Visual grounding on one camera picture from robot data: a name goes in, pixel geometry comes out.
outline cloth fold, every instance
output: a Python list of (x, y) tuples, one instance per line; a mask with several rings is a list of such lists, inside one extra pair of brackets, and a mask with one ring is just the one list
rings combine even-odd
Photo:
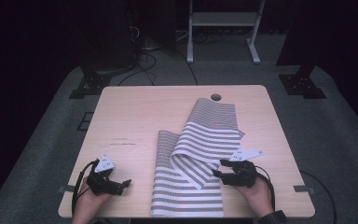
[(199, 99), (181, 134), (160, 131), (152, 216), (222, 217), (220, 160), (241, 148), (235, 105)]

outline table surface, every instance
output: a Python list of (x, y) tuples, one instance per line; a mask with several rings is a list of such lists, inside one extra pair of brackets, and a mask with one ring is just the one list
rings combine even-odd
[[(110, 179), (132, 179), (122, 196), (114, 196), (99, 217), (151, 217), (151, 198), (156, 166), (158, 131), (181, 133), (199, 98), (219, 94), (220, 103), (234, 104), (239, 129), (245, 132), (242, 148), (264, 151), (251, 159), (264, 168), (275, 188), (276, 208), (288, 217), (311, 217), (314, 207), (303, 186), (295, 158), (287, 143), (265, 87), (158, 86), (107, 87), (103, 90), (80, 149), (68, 185), (90, 162), (106, 154), (116, 164)], [(247, 202), (231, 186), (221, 185), (224, 217), (254, 217)], [(71, 217), (72, 192), (65, 192), (61, 217)]]

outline black stand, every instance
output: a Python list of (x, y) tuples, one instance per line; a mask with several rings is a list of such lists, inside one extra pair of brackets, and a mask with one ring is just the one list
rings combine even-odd
[(76, 90), (72, 90), (69, 99), (83, 99), (85, 95), (101, 95), (103, 88), (109, 86), (111, 76), (103, 76), (95, 72), (92, 66), (81, 65), (84, 78)]
[(303, 64), (295, 74), (279, 75), (279, 78), (289, 95), (302, 95), (304, 99), (325, 99), (320, 88), (317, 88), (310, 79), (315, 64)]

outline hand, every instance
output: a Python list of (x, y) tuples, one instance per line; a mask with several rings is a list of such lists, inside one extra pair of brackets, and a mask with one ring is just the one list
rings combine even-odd
[(78, 192), (79, 196), (76, 201), (75, 212), (74, 216), (72, 217), (72, 224), (89, 223), (95, 217), (101, 207), (113, 196), (107, 193), (103, 193), (98, 196), (95, 195), (91, 191), (90, 186), (87, 184), (87, 178), (87, 176), (83, 178), (83, 183)]
[(257, 217), (264, 217), (274, 212), (269, 195), (269, 187), (266, 182), (259, 177), (251, 188), (234, 187), (245, 197), (252, 211)]

